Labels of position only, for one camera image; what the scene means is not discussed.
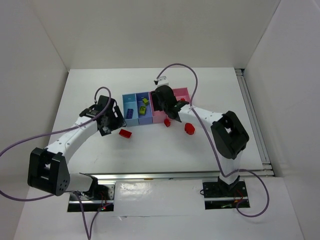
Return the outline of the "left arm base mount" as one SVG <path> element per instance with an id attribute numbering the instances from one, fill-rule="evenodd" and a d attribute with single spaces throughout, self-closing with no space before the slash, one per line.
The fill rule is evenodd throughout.
<path id="1" fill-rule="evenodd" d="M 94 192 L 93 195 L 89 195 L 88 191 L 77 191 L 76 194 L 71 192 L 68 200 L 67 212 L 81 212 L 79 199 L 82 202 L 84 212 L 96 212 L 100 208 L 102 208 L 102 212 L 113 212 L 115 190 L 116 184 L 114 182 L 108 182 L 107 184 L 99 185 L 98 190 Z"/>

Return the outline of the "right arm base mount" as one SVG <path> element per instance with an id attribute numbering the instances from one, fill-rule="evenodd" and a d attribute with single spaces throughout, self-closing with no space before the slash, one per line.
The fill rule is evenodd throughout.
<path id="1" fill-rule="evenodd" d="M 239 181 L 231 190 L 223 189 L 217 181 L 203 182 L 199 193 L 204 197 L 205 210 L 250 208 L 247 187 Z"/>

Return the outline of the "purple lego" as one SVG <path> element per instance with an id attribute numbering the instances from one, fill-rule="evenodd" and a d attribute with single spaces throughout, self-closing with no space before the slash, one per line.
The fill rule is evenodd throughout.
<path id="1" fill-rule="evenodd" d="M 134 115 L 134 109 L 133 108 L 128 108 L 127 111 L 126 111 L 126 119 L 127 120 L 130 120 L 133 118 L 133 115 Z"/>

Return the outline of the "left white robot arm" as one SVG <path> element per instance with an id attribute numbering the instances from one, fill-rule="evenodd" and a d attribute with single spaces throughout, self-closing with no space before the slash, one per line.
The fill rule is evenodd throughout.
<path id="1" fill-rule="evenodd" d="M 71 130 L 45 148 L 36 147 L 30 153 L 28 185 L 55 196 L 73 191 L 93 195 L 98 189 L 98 179 L 87 173 L 70 173 L 68 163 L 95 133 L 106 136 L 125 126 L 116 100 L 101 95 L 94 105 L 80 113 Z"/>

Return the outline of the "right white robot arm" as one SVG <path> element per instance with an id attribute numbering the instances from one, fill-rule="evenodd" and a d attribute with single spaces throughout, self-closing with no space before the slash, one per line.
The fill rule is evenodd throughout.
<path id="1" fill-rule="evenodd" d="M 155 111 L 171 120 L 200 126 L 209 140 L 219 168 L 218 182 L 228 190 L 240 179 L 240 162 L 250 137 L 233 111 L 218 113 L 196 107 L 191 101 L 177 100 L 173 89 L 161 85 L 151 92 Z"/>

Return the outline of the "round red lego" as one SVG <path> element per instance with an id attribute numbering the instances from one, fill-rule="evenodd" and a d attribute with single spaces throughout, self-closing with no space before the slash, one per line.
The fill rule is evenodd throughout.
<path id="1" fill-rule="evenodd" d="M 188 134 L 188 135 L 193 135 L 196 131 L 195 127 L 187 122 L 185 125 L 184 125 L 184 131 Z"/>

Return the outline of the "green lego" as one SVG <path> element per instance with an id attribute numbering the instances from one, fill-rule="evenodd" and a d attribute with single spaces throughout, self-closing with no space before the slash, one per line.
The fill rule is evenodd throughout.
<path id="1" fill-rule="evenodd" d="M 142 102 L 145 106 L 148 106 L 150 104 L 149 100 L 147 98 L 143 98 Z"/>
<path id="2" fill-rule="evenodd" d="M 138 111 L 139 115 L 145 116 L 146 112 L 147 112 L 147 107 L 146 106 L 142 105 L 142 106 L 139 107 L 139 111 Z"/>

